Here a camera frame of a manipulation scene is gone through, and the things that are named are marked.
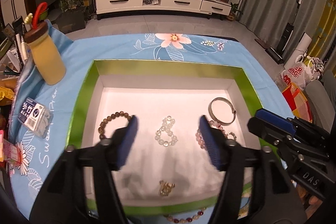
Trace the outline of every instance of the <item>yellow bottle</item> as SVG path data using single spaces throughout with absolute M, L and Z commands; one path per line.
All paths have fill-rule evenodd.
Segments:
M 36 29 L 24 35 L 29 45 L 33 60 L 43 79 L 48 85 L 55 85 L 65 75 L 66 68 L 56 45 L 48 34 L 48 24 L 43 21 Z

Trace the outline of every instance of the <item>black drawer handle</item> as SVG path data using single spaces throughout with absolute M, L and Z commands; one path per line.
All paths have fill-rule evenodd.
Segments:
M 177 1 L 177 0 L 174 0 L 174 2 L 178 4 L 190 4 L 190 2 Z
M 219 10 L 219 11 L 223 11 L 223 9 L 221 8 L 217 8 L 217 7 L 211 7 L 212 9 L 216 9 L 216 10 Z
M 128 0 L 110 0 L 110 3 L 115 3 L 115 2 L 127 2 Z

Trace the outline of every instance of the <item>screw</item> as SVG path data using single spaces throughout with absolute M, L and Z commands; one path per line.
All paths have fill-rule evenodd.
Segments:
M 111 139 L 102 139 L 100 144 L 103 146 L 109 145 L 111 143 Z
M 235 140 L 232 140 L 232 139 L 227 139 L 227 140 L 226 140 L 226 144 L 227 144 L 228 146 L 236 146 L 236 145 L 237 145 L 236 141 L 235 141 Z
M 65 150 L 66 150 L 66 152 L 72 152 L 72 151 L 74 151 L 74 149 L 75 149 L 75 147 L 71 144 L 71 145 L 68 145 Z
M 271 153 L 271 152 L 272 152 L 272 149 L 271 149 L 268 145 L 263 146 L 263 147 L 262 147 L 262 150 L 263 150 L 264 152 L 266 152 L 266 153 Z

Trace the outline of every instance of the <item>gold brooch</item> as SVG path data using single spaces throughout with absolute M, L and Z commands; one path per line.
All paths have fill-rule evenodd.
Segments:
M 159 191 L 160 196 L 168 196 L 171 190 L 175 187 L 174 183 L 165 182 L 163 180 L 159 181 L 161 187 Z

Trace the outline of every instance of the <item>white tv cabinet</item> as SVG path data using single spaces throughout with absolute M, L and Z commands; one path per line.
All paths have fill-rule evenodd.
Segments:
M 228 15 L 231 5 L 220 0 L 159 0 L 159 4 L 145 5 L 142 0 L 95 0 L 97 19 L 114 12 L 133 10 L 171 10 L 211 15 Z

